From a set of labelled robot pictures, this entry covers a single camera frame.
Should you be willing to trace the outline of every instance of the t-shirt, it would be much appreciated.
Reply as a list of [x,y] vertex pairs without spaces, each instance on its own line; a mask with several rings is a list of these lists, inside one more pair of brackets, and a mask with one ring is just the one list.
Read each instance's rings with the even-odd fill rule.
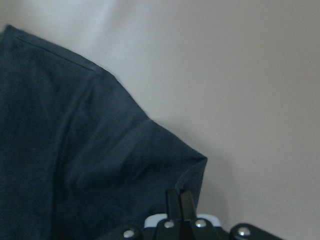
[[206,157],[152,121],[108,71],[8,25],[0,35],[0,239],[93,240],[198,202]]

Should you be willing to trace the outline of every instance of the gray background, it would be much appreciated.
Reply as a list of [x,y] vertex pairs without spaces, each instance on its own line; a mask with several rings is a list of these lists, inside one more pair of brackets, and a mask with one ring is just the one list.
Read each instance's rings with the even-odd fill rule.
[[198,212],[320,236],[320,1],[0,0],[208,156]]

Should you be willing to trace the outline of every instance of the fabric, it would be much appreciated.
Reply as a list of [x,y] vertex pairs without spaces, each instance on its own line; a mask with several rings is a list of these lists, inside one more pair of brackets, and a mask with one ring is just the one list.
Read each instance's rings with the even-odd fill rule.
[[0,239],[91,240],[197,203],[207,159],[106,70],[8,25],[0,36]]

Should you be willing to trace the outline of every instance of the white plastic part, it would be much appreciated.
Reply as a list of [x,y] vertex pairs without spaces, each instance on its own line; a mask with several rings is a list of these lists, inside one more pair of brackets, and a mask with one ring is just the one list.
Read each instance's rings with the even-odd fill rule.
[[[197,214],[197,217],[199,219],[208,220],[209,222],[211,222],[211,224],[214,227],[221,227],[221,223],[216,216],[209,215],[209,214]],[[155,214],[155,215],[149,216],[144,221],[144,228],[155,228],[157,226],[158,222],[160,222],[163,219],[167,219],[167,218],[168,218],[168,216],[165,213],[160,213],[160,214]]]

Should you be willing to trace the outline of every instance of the screw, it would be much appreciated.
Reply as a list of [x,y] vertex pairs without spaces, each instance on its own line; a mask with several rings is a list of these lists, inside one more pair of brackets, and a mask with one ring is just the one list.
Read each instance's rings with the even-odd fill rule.
[[205,228],[207,226],[207,223],[205,220],[203,219],[199,219],[197,221],[195,221],[195,225],[198,227],[198,228]]
[[127,230],[123,233],[123,237],[125,237],[126,239],[131,238],[135,235],[135,232],[132,230]]
[[244,226],[238,229],[238,234],[241,236],[249,236],[251,233],[250,233],[250,230]]
[[173,228],[174,226],[175,226],[175,224],[174,224],[173,221],[166,221],[166,222],[164,223],[164,227],[165,227],[166,229]]

